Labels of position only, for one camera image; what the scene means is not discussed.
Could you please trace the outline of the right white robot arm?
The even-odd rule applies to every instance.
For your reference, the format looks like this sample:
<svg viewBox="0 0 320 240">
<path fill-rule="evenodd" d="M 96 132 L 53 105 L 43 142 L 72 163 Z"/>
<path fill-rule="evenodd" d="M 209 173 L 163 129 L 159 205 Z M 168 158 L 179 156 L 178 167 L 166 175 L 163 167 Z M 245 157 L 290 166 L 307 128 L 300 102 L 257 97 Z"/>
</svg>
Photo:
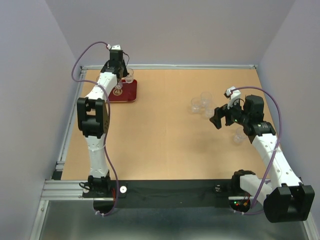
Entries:
<svg viewBox="0 0 320 240">
<path fill-rule="evenodd" d="M 273 125 L 264 120 L 263 98 L 248 95 L 241 105 L 239 91 L 226 97 L 229 102 L 214 110 L 210 122 L 217 129 L 222 127 L 222 118 L 225 118 L 226 126 L 242 126 L 267 171 L 262 179 L 250 170 L 236 171 L 230 182 L 231 192 L 235 195 L 250 194 L 255 203 L 263 206 L 263 212 L 271 223 L 307 220 L 315 191 L 297 177 L 286 160 L 279 146 L 279 135 Z"/>
</svg>

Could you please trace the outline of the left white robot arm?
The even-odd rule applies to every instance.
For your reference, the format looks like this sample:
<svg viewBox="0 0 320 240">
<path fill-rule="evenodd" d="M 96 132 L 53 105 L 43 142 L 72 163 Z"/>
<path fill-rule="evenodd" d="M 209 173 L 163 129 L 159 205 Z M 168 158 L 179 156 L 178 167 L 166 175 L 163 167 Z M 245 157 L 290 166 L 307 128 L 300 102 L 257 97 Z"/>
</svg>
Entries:
<svg viewBox="0 0 320 240">
<path fill-rule="evenodd" d="M 106 102 L 113 88 L 127 74 L 123 50 L 119 45 L 112 46 L 109 60 L 101 69 L 95 86 L 76 102 L 77 124 L 85 137 L 90 159 L 88 180 L 83 185 L 88 194 L 106 197 L 111 193 L 110 171 L 105 156 L 110 125 L 110 105 Z"/>
</svg>

